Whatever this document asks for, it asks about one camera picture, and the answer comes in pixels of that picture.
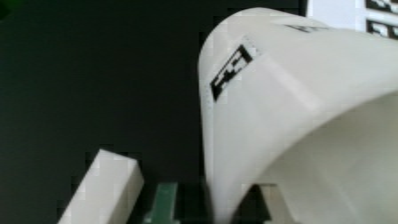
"green metal bar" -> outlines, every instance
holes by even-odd
[[[175,220],[177,193],[177,183],[159,185],[154,210],[147,215],[145,224],[180,224]]]

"white rectangular block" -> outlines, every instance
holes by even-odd
[[[138,161],[100,149],[59,224],[125,224],[143,185]]]

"white plastic shell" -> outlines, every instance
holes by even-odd
[[[200,84],[216,223],[271,182],[299,223],[398,223],[398,42],[250,9],[207,39]]]

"black marking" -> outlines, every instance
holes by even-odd
[[[210,83],[212,92],[214,92],[214,99],[218,101],[221,93],[228,87],[228,83],[241,73],[242,69],[248,67],[253,61],[253,56],[248,52],[246,46],[241,45],[232,58],[228,59],[228,63],[218,73],[214,81]]]
[[[367,31],[393,40],[398,40],[398,26],[383,22],[367,20]]]
[[[303,31],[305,33],[314,33],[317,31],[331,30],[328,27],[315,27],[315,26],[299,26],[299,25],[287,25],[296,30]]]
[[[398,0],[367,0],[367,8],[398,14]]]

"dark wall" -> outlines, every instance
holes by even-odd
[[[299,0],[26,0],[0,24],[0,223],[58,223],[102,146],[141,160],[147,195],[202,180],[202,43],[258,6],[305,13]]]

